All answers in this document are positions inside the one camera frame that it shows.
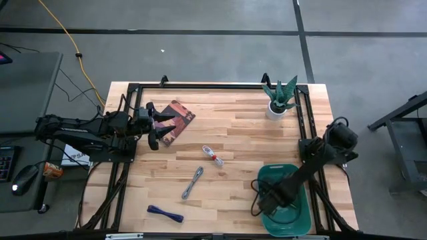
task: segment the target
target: potted plant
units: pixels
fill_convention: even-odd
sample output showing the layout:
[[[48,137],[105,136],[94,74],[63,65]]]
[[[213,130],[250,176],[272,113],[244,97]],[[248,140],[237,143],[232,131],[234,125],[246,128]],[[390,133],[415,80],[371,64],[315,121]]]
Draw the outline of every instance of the potted plant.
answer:
[[[282,86],[282,82],[278,81],[276,92],[273,92],[267,85],[262,85],[263,90],[270,97],[271,101],[268,103],[266,116],[271,120],[279,120],[283,118],[285,112],[292,107],[295,103],[288,103],[294,97],[294,90],[296,87],[297,76],[295,76],[288,84]]]

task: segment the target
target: red and white cable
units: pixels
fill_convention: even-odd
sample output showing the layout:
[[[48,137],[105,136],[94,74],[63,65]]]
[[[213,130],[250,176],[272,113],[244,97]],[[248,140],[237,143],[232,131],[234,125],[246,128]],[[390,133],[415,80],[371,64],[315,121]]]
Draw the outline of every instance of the red and white cable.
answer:
[[[219,157],[217,157],[214,153],[214,151],[212,151],[212,149],[208,146],[203,146],[201,147],[203,149],[203,152],[212,158],[212,160],[215,161],[215,164],[219,167],[222,167],[222,165],[224,165],[224,161],[222,159],[220,159]]]

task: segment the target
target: succulent plant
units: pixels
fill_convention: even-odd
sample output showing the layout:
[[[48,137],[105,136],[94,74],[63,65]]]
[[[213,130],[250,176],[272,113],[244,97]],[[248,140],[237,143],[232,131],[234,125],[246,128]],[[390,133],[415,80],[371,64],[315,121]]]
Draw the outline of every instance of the succulent plant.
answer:
[[[294,97],[296,88],[297,76],[295,76],[288,84],[282,86],[282,82],[278,81],[276,92],[273,92],[267,85],[262,85],[262,89],[272,100],[271,108],[275,113],[283,113],[286,109],[295,107],[295,103],[288,103]]]

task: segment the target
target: white pot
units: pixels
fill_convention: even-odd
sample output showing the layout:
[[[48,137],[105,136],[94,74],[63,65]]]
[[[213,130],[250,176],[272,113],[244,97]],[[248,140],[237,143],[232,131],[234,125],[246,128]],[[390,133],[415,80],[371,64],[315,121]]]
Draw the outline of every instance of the white pot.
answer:
[[[283,113],[275,113],[275,112],[273,112],[272,108],[270,107],[270,105],[271,105],[271,104],[272,104],[272,102],[270,101],[270,102],[268,103],[268,108],[267,108],[267,111],[266,111],[266,116],[267,116],[270,120],[273,120],[273,121],[277,121],[277,120],[282,119],[282,118],[283,118],[283,116],[285,115],[285,113],[286,113],[287,109],[285,109],[285,111],[284,111]]]

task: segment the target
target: yellow cable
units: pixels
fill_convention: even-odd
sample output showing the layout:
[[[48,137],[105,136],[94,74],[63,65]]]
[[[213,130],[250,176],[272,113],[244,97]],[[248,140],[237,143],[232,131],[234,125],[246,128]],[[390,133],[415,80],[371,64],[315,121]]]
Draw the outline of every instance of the yellow cable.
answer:
[[[68,33],[68,31],[65,29],[65,27],[62,25],[62,23],[58,20],[58,18],[56,18],[54,16],[54,14],[46,7],[46,5],[39,0],[39,3],[42,4],[42,6],[44,6],[44,8],[46,9],[46,11],[50,14],[50,16],[52,16],[52,18],[54,18],[54,20],[56,20],[56,22],[62,27],[62,29],[64,30],[64,32],[68,35],[68,37],[70,38],[70,40],[73,42],[75,50],[77,51],[77,53],[80,53],[79,48],[77,47],[77,44],[75,44],[75,41],[73,39],[73,37]],[[89,78],[89,76],[87,76],[85,69],[83,68],[83,61],[81,60],[81,57],[77,57],[79,59],[80,62],[80,69],[81,72],[85,75],[87,81],[91,84],[91,86],[93,87],[93,89],[95,90],[95,94],[96,97],[98,98],[99,102],[101,103],[102,107],[105,107],[105,103],[102,101],[101,96],[98,93],[98,90],[96,89],[95,85],[92,83],[91,79]]]

